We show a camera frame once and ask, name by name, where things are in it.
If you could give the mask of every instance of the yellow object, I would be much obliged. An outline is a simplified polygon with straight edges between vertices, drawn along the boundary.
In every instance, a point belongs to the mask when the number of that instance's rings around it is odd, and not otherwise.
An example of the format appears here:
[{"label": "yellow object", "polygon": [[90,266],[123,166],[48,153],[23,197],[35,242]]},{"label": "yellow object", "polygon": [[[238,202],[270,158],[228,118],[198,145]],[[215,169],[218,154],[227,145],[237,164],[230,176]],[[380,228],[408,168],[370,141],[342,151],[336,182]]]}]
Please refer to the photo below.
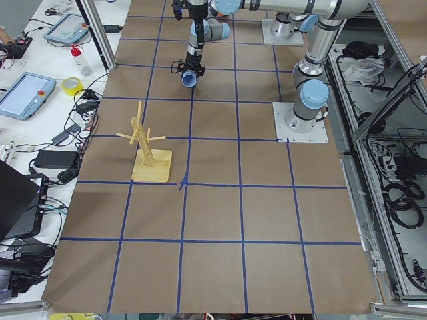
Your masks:
[{"label": "yellow object", "polygon": [[92,320],[94,313],[54,313],[49,320]]},{"label": "yellow object", "polygon": [[61,87],[65,93],[70,96],[74,96],[79,91],[83,93],[83,90],[85,89],[80,79],[75,77],[66,78],[64,81],[62,81]]},{"label": "yellow object", "polygon": [[149,142],[166,139],[166,137],[150,137],[151,130],[145,134],[141,124],[142,101],[138,105],[138,115],[131,120],[133,135],[116,133],[119,137],[130,139],[129,144],[138,141],[141,149],[138,150],[135,165],[133,166],[132,180],[139,182],[167,182],[172,163],[172,151],[151,149]]}]

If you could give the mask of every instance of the yellow tape roll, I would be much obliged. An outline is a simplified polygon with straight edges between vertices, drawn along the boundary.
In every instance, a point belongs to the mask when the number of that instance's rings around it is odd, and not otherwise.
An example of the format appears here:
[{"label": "yellow tape roll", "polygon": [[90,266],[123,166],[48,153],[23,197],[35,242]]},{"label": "yellow tape roll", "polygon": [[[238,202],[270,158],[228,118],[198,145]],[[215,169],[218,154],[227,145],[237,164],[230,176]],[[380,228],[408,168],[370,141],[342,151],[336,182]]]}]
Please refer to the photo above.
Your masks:
[{"label": "yellow tape roll", "polygon": [[83,90],[85,89],[80,79],[74,77],[66,78],[64,81],[62,81],[61,87],[66,94],[71,96],[74,96],[79,91],[81,91],[79,93],[83,93]]}]

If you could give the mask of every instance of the white desk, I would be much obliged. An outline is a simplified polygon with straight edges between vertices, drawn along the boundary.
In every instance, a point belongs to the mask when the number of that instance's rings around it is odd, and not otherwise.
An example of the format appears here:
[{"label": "white desk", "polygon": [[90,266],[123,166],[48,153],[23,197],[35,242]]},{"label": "white desk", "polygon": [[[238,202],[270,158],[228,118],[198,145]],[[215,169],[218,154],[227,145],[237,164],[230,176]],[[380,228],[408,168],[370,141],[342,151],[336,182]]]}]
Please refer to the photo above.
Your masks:
[{"label": "white desk", "polygon": [[[105,25],[123,25],[127,16],[131,0],[119,0],[113,3],[106,1],[96,1],[96,7],[99,16]],[[48,23],[56,23],[60,20],[60,16],[46,16],[44,12],[47,8],[54,4],[52,0],[43,0],[33,18],[46,21]],[[72,5],[73,9],[70,12],[79,13],[77,6]],[[25,28],[26,31],[44,26],[43,23],[30,21]],[[36,30],[29,34],[33,38],[33,42],[29,46],[22,60],[15,60],[15,64],[10,70],[0,69],[0,88],[8,88],[23,72],[32,72],[44,76],[52,77],[57,80],[57,85],[52,94],[36,114],[28,121],[20,121],[13,118],[0,115],[0,145],[8,144],[12,140],[19,141],[18,144],[39,144],[49,143],[51,139],[58,133],[62,132],[64,122],[67,119],[68,113],[73,107],[73,97],[65,94],[61,88],[62,80],[68,77],[78,77],[82,80],[85,88],[96,78],[105,74],[101,59],[95,48],[93,41],[82,45],[85,50],[86,59],[92,66],[93,74],[84,77],[79,74],[79,70],[71,57],[70,48],[56,48],[44,40],[43,35],[47,29]],[[110,45],[115,52],[119,43],[121,33],[109,33],[107,35]],[[82,41],[85,42],[89,37],[86,36]],[[103,77],[91,88],[99,93],[103,93],[107,76]],[[60,149],[64,151],[74,151],[74,143],[67,147],[50,147],[49,149]],[[16,153],[11,162],[12,167],[23,174],[28,174],[28,163],[37,155],[34,153]],[[38,169],[37,172],[43,173],[52,180],[56,181],[56,176],[61,170],[55,169]],[[62,202],[69,204],[75,187],[76,179],[65,186],[50,187],[48,195]],[[47,214],[43,218],[41,232],[36,238],[44,243],[54,242],[60,226],[60,218],[58,213]],[[9,300],[8,303],[31,302],[41,299],[46,281],[32,286],[25,294],[20,294],[17,298]],[[26,319],[40,319],[40,315],[34,315],[30,318],[25,315]]]}]

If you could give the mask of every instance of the blue tablet device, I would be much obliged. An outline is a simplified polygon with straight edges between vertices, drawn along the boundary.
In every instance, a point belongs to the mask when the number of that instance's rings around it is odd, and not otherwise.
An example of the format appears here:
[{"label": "blue tablet device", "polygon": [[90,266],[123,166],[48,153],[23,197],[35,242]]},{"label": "blue tablet device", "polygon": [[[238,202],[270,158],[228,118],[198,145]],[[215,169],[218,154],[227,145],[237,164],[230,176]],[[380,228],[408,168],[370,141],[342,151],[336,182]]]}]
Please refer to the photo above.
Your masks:
[{"label": "blue tablet device", "polygon": [[87,31],[85,20],[81,15],[68,13],[50,28],[43,38],[51,42],[70,45],[79,42]]},{"label": "blue tablet device", "polygon": [[0,115],[27,120],[46,102],[55,86],[53,78],[24,72],[0,97]]}]

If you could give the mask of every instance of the white mounting plate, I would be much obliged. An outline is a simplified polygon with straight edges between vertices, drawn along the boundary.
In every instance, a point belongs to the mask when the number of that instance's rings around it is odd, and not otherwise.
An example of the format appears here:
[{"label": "white mounting plate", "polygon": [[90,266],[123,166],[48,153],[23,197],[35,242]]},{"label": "white mounting plate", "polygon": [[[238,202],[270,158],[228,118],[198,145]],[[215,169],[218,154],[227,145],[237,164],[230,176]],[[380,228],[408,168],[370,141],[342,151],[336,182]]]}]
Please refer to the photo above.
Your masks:
[{"label": "white mounting plate", "polygon": [[274,124],[276,125],[276,137],[279,142],[302,142],[302,143],[328,143],[323,121],[316,122],[309,133],[296,133],[285,124],[286,113],[294,107],[295,103],[273,102]]},{"label": "white mounting plate", "polygon": [[289,39],[276,38],[270,32],[272,25],[275,20],[273,19],[261,19],[262,35],[264,37],[264,45],[290,45],[301,47],[304,45],[304,40],[300,32],[294,32],[292,37]]}]

